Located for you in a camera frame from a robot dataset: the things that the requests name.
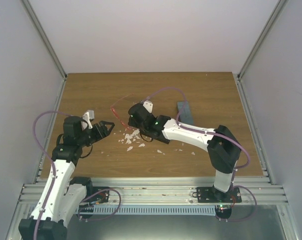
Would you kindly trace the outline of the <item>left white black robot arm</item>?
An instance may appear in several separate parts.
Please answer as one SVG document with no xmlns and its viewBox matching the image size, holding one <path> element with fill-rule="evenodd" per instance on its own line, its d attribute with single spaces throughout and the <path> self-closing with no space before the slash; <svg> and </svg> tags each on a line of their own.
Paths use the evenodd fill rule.
<svg viewBox="0 0 302 240">
<path fill-rule="evenodd" d="M 108 137 L 115 124 L 100 121 L 92 124 L 86 112 L 82 117 L 68 116 L 63 122 L 63 133 L 52 151 L 51 168 L 37 205 L 18 230 L 23 240 L 65 240 L 69 222 L 74 214 L 99 201 L 106 202 L 111 188 L 97 188 L 89 177 L 71 177 L 84 147 Z"/>
</svg>

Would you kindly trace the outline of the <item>green glasses case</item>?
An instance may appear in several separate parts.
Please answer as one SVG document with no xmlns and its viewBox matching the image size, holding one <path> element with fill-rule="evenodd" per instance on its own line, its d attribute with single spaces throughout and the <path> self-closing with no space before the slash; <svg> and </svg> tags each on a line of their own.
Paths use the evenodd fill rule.
<svg viewBox="0 0 302 240">
<path fill-rule="evenodd" d="M 194 119 L 193 119 L 188 101 L 187 102 L 178 101 L 177 109 L 178 109 L 178 112 L 180 113 L 180 115 L 178 117 L 179 122 L 181 122 L 183 124 L 187 124 L 187 125 L 194 124 Z"/>
</svg>

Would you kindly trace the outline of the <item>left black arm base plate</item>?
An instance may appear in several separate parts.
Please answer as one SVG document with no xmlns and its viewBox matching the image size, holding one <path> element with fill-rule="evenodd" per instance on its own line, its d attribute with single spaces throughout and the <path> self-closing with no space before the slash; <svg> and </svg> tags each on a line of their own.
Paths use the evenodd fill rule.
<svg viewBox="0 0 302 240">
<path fill-rule="evenodd" d="M 108 186 L 93 186 L 81 203 L 103 204 L 109 202 L 110 190 Z"/>
</svg>

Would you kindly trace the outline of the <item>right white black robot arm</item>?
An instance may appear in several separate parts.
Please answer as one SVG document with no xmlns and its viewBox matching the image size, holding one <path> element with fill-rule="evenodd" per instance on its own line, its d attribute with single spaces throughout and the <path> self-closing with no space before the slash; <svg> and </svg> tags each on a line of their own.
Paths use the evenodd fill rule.
<svg viewBox="0 0 302 240">
<path fill-rule="evenodd" d="M 205 201 L 230 203 L 234 170 L 241 154 L 239 142 L 230 130 L 223 125 L 216 129 L 201 128 L 178 123 L 165 115 L 155 117 L 152 107 L 148 106 L 150 104 L 133 105 L 128 110 L 128 125 L 152 140 L 165 144 L 179 141 L 206 151 L 215 169 L 215 179 L 212 187 L 203 188 L 198 193 L 206 194 L 203 196 Z"/>
</svg>

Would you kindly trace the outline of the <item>black glasses case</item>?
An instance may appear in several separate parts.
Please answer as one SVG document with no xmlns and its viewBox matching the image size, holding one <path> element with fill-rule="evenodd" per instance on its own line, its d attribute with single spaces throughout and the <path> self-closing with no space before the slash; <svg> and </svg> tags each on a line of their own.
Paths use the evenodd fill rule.
<svg viewBox="0 0 302 240">
<path fill-rule="evenodd" d="M 164 144 L 169 144 L 170 140 L 166 139 L 163 135 L 158 136 L 157 138 L 155 138 L 155 140 L 164 143 Z"/>
</svg>

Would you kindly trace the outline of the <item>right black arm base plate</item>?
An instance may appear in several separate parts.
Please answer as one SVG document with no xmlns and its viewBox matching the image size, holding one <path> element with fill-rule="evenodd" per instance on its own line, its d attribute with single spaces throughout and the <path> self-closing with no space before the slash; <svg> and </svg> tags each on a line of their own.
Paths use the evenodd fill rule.
<svg viewBox="0 0 302 240">
<path fill-rule="evenodd" d="M 227 192 L 211 187 L 197 187 L 191 194 L 198 203 L 241 203 L 242 197 L 239 187 L 231 187 Z"/>
</svg>

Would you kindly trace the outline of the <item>red translucent sunglasses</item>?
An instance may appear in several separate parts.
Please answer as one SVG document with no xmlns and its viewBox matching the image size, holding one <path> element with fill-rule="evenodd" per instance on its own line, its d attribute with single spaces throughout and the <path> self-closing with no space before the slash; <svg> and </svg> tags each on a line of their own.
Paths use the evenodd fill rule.
<svg viewBox="0 0 302 240">
<path fill-rule="evenodd" d="M 125 95 L 119 99 L 117 99 L 111 106 L 110 106 L 110 110 L 112 112 L 112 114 L 114 115 L 114 117 L 120 122 L 120 124 L 128 131 L 133 131 L 134 129 L 129 126 L 127 123 L 125 123 L 119 116 L 119 114 L 117 113 L 116 109 L 115 109 L 115 106 L 118 102 L 124 100 L 125 98 L 129 97 L 129 96 L 132 96 L 133 93 L 130 93 L 128 95 Z"/>
</svg>

